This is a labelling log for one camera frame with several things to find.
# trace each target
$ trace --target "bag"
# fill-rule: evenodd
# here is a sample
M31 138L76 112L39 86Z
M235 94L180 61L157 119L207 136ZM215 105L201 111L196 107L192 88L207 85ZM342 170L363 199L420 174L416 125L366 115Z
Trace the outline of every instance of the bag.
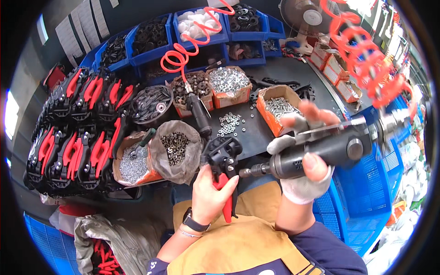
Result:
M161 137L174 132L183 133L190 141L185 150L185 159L175 166L168 164L166 148L162 144ZM190 184L194 173L200 164L200 155L203 143L199 133L191 126L180 120L165 122L156 131L156 135L149 146L151 164L154 170L165 179L177 184Z
M125 274L143 275L148 261L161 248L160 237L165 230L162 223L131 222L118 219L113 223L103 215L78 217L75 221L75 248L78 271L92 275L93 238L107 242Z

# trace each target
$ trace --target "watch strap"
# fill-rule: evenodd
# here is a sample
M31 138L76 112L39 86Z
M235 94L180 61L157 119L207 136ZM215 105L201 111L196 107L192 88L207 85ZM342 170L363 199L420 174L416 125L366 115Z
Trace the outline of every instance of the watch strap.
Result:
M197 232L205 232L206 230L208 230L208 228L211 225L211 224L201 225L198 222L194 221L192 219L191 207L188 208L187 212L185 213L185 216L183 217L183 224L185 224L186 226Z

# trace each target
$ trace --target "red and black pliers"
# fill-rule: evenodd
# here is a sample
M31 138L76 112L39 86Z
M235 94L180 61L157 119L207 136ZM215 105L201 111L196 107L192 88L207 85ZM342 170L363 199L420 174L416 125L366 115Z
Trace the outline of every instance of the red and black pliers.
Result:
M224 156L221 149L228 154ZM213 185L217 190L221 190L228 180L237 174L235 166L237 165L237 156L241 154L243 147L235 137L217 137L206 145L201 162L208 163L214 175ZM238 218L235 214L237 205L237 188L228 198L223 207L223 216L227 223L232 222L232 217Z

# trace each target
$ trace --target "gloved hand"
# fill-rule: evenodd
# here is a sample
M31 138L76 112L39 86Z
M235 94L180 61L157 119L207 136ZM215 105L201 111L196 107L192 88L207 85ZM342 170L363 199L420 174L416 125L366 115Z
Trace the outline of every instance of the gloved hand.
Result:
M302 100L298 109L304 117L298 114L286 114L281 117L281 124L284 127L293 128L295 137L284 135L274 139L267 147L268 153L277 154L287 147L319 139L323 134L323 132L317 132L298 136L297 133L341 122L335 113L320 110L307 100ZM302 164L306 176L280 180L283 194L291 202L300 205L312 202L328 190L334 170L334 167L328 166L320 156L314 153L306 153Z

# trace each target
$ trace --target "blue storage crate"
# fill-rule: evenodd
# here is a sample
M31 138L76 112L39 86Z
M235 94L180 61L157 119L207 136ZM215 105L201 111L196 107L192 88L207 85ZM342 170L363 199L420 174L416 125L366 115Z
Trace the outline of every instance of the blue storage crate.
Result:
M125 38L125 48L127 50L127 57L128 57L128 61L130 62L130 64L132 66L139 66L142 65L144 63L147 63L148 61L157 59L158 57L162 57L167 51L172 50L173 49L173 41L171 38L171 18L172 18L172 14L168 13L165 15L161 15L158 16L157 18L164 18L165 16L168 16L168 20L165 24L165 31L166 31L166 36L167 36L167 40L168 40L168 44L162 47L158 47L155 48L151 51L147 51L145 53L142 53L140 55L137 55L135 57L133 57L133 48L132 48L132 44L135 41L135 36L136 36L136 31L139 28L139 25L137 25L136 27L134 27L127 35L127 37Z
M279 39L278 38L273 38L273 40L275 41L275 47L278 49L277 51L264 51L264 55L266 57L268 56L278 56L278 57L282 57L282 51L281 51L281 46L279 44Z
M185 73L192 73L192 72L196 72L196 71L206 71L206 68L209 66L207 58L205 59L206 64L204 66L193 67L191 65L191 62L195 58L201 57L204 54L203 53L204 51L206 51L208 53L208 55L210 55L212 53L220 54L220 56L217 58L217 61L219 61L223 58L226 59L226 63L222 64L221 66L228 66L229 65L229 57L227 54L226 43L214 44L214 45L209 45L206 48L201 48L200 52L197 56L190 56L189 61L185 66Z
M230 41L264 41L269 38L269 19L268 16L257 10L259 18L259 24L261 27L260 32L231 32L229 25L229 16L223 15L224 27L226 27L227 35Z
M195 47L194 47L194 44L192 44L191 41L183 42L180 39L180 33L179 33L179 30L178 30L179 21L177 20L177 17L179 15L182 15L183 13L185 13L187 11L196 11L196 10L199 10L199 9L203 9L203 7L188 9L188 10L184 10L184 11L178 11L178 12L174 13L174 16L173 16L173 19L172 19L172 23L174 25L174 31L176 32L177 43L182 45L186 50L195 49ZM211 38L211 41L208 44L206 44L206 45L198 45L199 48L205 47L205 46L208 46L208 45L213 45L213 44L225 43L225 42L229 41L226 29L225 29L224 18L223 18L221 13L218 13L218 14L219 14L220 24L222 25L222 30L219 33L217 33L217 34L209 36ZM198 38L196 40L198 40L198 41L206 41L206 37L201 37L201 38Z
M348 239L344 215L346 209L338 196L333 180L330 183L329 190L313 202L313 215L315 219L323 223L327 229L332 231L343 242Z
M391 215L388 174L376 144L352 169L336 167L333 181L344 203L347 239L345 243L363 256Z
M269 22L269 36L268 38L286 39L284 32L284 24L275 17L266 14Z
M389 188L391 191L391 201L396 198L397 191L399 189L400 180L403 176L403 161L400 156L399 148L394 139L388 141L388 147L390 150L385 151L384 165L388 174Z
M81 275L73 237L42 224L25 213L23 216L32 240L53 271L59 275Z
M251 44L255 49L258 50L259 54L261 54L261 58L252 58L252 59L240 59L233 60L230 59L229 56L226 56L226 63L229 66L239 66L239 67L254 67L266 65L266 55L264 54L263 42L262 41L244 41L245 43Z
M150 78L147 79L146 76L143 73L143 66L137 66L135 67L136 70L136 76L141 79L142 81L146 81L148 86L153 86L153 85L165 85L165 81L168 81L168 83L171 83L171 81L180 76L181 73L167 73L161 77L155 77L155 78Z
M112 42L116 39L116 37L118 37L118 36L128 34L131 30L132 30L132 28L130 28L130 29L126 29L125 31L120 32L120 33L118 33L117 35L113 35L113 36L110 37L109 40L107 40L107 41L104 43L104 45L103 45L103 46L97 51L97 53L96 53L96 55L95 55L95 62L96 62L97 69L101 66L101 65L100 65L100 63L101 63L101 54L102 54L102 53L105 51L105 49L107 48L108 43L109 43L109 42L112 43ZM111 65L109 66L109 70L110 70L110 71L116 71L116 70L118 70L118 69L121 69L121 68L124 68L124 67L127 67L128 65L130 65L130 62L128 61L127 47L125 47L125 55L126 55L125 59L123 59L123 60L121 60L121 61L118 61L118 62L116 62L116 63L111 64Z
M420 123L423 124L423 113L422 113L422 110L420 109L419 104L417 104L417 115L418 115L418 118L420 119Z
M98 45L97 47L95 47L93 50L89 51L86 56L84 57L84 59L81 61L79 67L89 67L89 68L93 68L95 69L95 55L96 53L99 51L99 49L104 45L105 42L102 42L100 45Z

